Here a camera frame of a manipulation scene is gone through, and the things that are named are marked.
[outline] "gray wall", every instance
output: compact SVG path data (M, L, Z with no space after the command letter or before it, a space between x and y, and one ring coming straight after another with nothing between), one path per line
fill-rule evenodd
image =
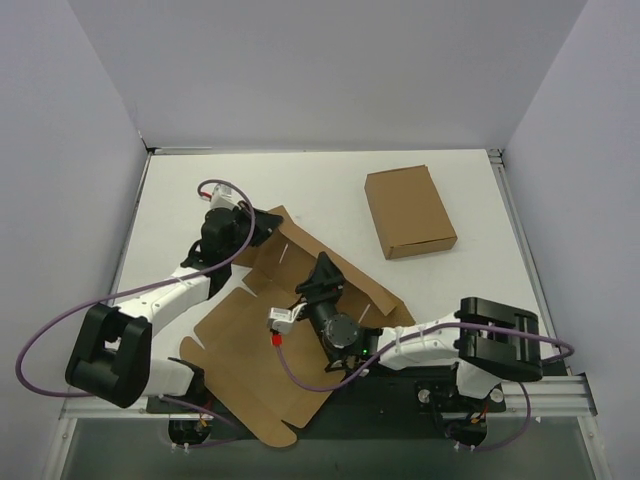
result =
M152 146L503 147L585 0L70 0Z
M16 381L27 338L113 277L145 161L122 101L64 0L0 2L0 477L39 478L62 403ZM64 388L78 318L28 377Z
M553 322L617 478L640 470L640 3L590 0L506 150Z

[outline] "purple cable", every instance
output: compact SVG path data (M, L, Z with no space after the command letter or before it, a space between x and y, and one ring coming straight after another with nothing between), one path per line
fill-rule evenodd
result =
M184 402L178 398L175 397L170 397L170 396L162 396L160 397L160 400L167 402L167 403L173 403L174 405L179 405L181 407L184 408L188 408L190 410L194 410L196 412L202 413L204 415L210 415L211 417L215 418L216 420L221 421L222 423L225 423L227 425L229 425L230 427L233 427L235 430L240 430L240 427L238 427L238 425L236 425L235 423L233 423L231 420L224 418L222 415L218 415L215 412L212 412L211 410L208 410L204 407L199 407L197 405L194 405L192 403L189 402ZM201 443L199 445L189 445L189 449L196 449L196 448L208 448L208 447L217 447L218 445L224 445L226 443L231 443L238 440L236 437L232 437L232 438L224 438L222 440L212 440L210 442L206 442L206 443ZM184 446L182 445L177 445L179 448L184 448Z
M492 452L494 450L498 450L499 448L506 447L507 445L512 444L518 438L520 438L524 434L524 432L526 432L527 429L529 428L529 424L531 423L531 399L529 398L529 392L527 392L527 389L524 387L524 384L522 382L518 382L518 385L520 385L520 388L522 389L522 394L524 395L524 399L527 402L527 416L525 417L524 423L520 427L520 430L518 430L516 433L514 433L510 437L507 437L504 440L493 443L491 445L487 445L486 447L483 447L482 445L478 447L474 446L473 448L474 452L481 452L481 453ZM446 429L446 434L448 437L451 436L450 433L451 433L451 425L449 425L449 427L447 427ZM469 445L465 445L464 443L460 443L460 442L458 442L458 444L462 445L468 450L471 450L471 447Z
M205 185L209 185L212 183L220 183L222 185L226 185L227 187L230 187L232 190L237 192L242 197L242 199L246 202L247 207L249 208L249 213L251 215L251 226L249 228L249 235L247 235L247 239L244 241L244 243L238 249L238 251L233 255L231 255L226 260L216 265L213 265L212 267L205 268L204 270L200 270L199 272L191 273L189 275L184 275L180 278L168 278L160 282L150 283L149 285L143 285L141 287L125 290L124 292L112 293L111 295L107 295L105 297L98 298L96 300L89 300L87 302L81 303L80 305L76 305L75 307L67 310L66 312L61 313L60 315L58 315L57 317L55 317L54 319L46 323L43 327L41 327L29 340L27 340L27 342L24 344L24 347L22 347L22 349L20 350L20 353L18 354L18 358L16 359L15 373L16 373L16 378L22 384L23 387L25 387L27 390L30 390L39 395L44 395L46 397L57 397L57 398L91 397L92 395L89 393L55 392L52 390L45 390L43 388L33 385L31 382L29 382L29 380L25 378L24 372L22 371L22 364L24 362L24 357L27 355L27 352L31 349L33 344L36 343L36 341L40 337L42 337L42 335L44 335L46 332L48 332L51 328L56 326L65 318L73 315L74 313L79 312L80 310L84 310L85 308L92 307L96 303L107 302L109 300L115 300L117 298L127 297L129 295L135 295L136 293L144 292L147 290L166 287L167 285L172 285L174 283L182 282L184 280L196 278L196 277L199 277L200 275L206 275L207 273L218 270L224 267L225 265L228 265L231 262L233 262L235 258L238 255L240 255L249 246L249 243L251 242L251 238L253 237L253 231L255 230L255 227L256 227L256 216L255 216L255 212L253 211L253 205L251 205L251 200L249 200L249 197L247 197L247 195L242 190L240 190L234 184L227 182L225 180L205 180L204 182L200 183L200 185L198 185L198 192L201 192L202 187L204 187Z
M533 333L527 333L527 332L518 332L515 330L511 330L509 328L495 327L493 325L478 325L476 323L467 323L467 322L460 322L460 323L449 322L449 323L441 323L439 325L434 325L433 327L424 329L422 332L410 333L408 335L400 337L400 342L406 342L407 340L418 338L422 335L429 335L443 328L459 328L459 329L465 329L465 330L501 333L503 335L509 335L512 337L524 338L525 340L533 340L533 341L542 342L542 343L550 343L557 347L563 347L567 350L564 353L560 353L558 355L554 355L553 357L549 357L545 359L543 361L543 363L545 364L557 362L558 360L562 360L563 358L567 358L573 355L573 353L575 352L575 349L573 348L573 346L571 346L567 342L564 342L562 340L558 340L555 338L543 337L542 335L535 335ZM362 371L365 368L369 367L369 365L371 365L373 362L378 360L385 352L387 352L392 348L395 348L395 346L396 346L395 343L389 343L385 345L380 350L378 350L374 355L372 355L371 358L369 358L366 362L364 362L356 371L354 371L347 378L342 380L340 383L336 385L331 385L329 387L314 387L300 381L289 368L289 365L287 364L284 358L284 355L282 354L282 349L279 346L276 346L276 352L278 353L278 358L280 359L280 363L282 363L282 366L284 367L285 372L287 372L287 375L289 376L289 378L300 388L304 388L305 390L309 390L311 392L332 392L334 390L338 390L339 388L344 387L345 385L348 385L350 382L358 378L358 376L362 373Z

